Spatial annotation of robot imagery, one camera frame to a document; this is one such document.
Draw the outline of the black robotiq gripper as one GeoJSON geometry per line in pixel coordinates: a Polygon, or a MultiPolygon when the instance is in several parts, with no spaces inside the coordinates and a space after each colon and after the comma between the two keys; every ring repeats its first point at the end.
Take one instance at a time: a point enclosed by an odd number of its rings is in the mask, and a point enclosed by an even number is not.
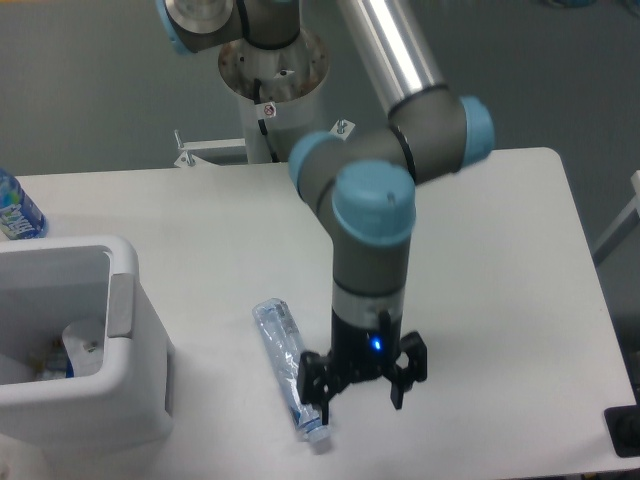
{"type": "Polygon", "coordinates": [[[383,376],[391,384],[390,400],[401,410],[404,397],[415,383],[428,377],[428,350],[417,331],[400,339],[401,320],[388,310],[374,314],[372,327],[348,323],[335,311],[331,320],[331,349],[328,355],[304,351],[298,368],[298,394],[304,405],[320,413],[329,424],[329,403],[349,384],[376,380],[383,376]],[[400,366],[399,355],[407,357],[400,366]]]}

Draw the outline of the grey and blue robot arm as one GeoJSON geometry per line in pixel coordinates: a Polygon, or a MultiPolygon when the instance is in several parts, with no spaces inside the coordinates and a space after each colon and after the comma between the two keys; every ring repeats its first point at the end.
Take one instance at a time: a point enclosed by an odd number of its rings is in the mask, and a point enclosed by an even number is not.
{"type": "Polygon", "coordinates": [[[300,400],[329,411],[348,386],[385,378],[401,408],[427,377],[427,348],[401,322],[415,191],[489,156],[487,108],[448,88],[403,1],[342,1],[339,9],[387,117],[346,135],[315,127],[313,101],[328,73],[322,41],[297,1],[160,1],[173,47],[219,49],[221,79],[238,100],[247,158],[284,162],[333,246],[331,346],[299,360],[300,400]]]}

